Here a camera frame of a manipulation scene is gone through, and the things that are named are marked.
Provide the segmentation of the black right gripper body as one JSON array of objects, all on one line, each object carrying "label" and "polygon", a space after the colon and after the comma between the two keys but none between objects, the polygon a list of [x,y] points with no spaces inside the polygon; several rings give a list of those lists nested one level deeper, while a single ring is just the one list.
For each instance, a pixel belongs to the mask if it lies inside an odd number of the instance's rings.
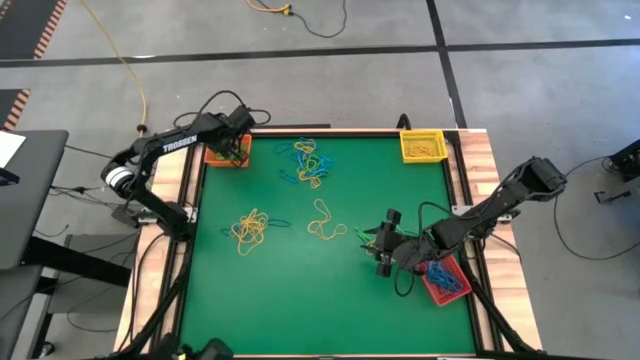
[{"label": "black right gripper body", "polygon": [[395,230],[394,236],[398,244],[393,248],[392,258],[400,270],[412,271],[424,262],[440,260],[443,256],[443,249],[438,246],[430,227],[415,235]]}]

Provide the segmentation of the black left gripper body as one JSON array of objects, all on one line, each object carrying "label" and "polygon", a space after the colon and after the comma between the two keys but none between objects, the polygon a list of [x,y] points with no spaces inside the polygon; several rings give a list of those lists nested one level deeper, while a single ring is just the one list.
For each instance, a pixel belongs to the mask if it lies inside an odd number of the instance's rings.
[{"label": "black left gripper body", "polygon": [[215,152],[216,145],[222,141],[233,142],[233,151],[241,148],[243,136],[255,125],[250,109],[245,105],[236,107],[230,115],[211,114],[215,125],[209,136],[207,146]]}]

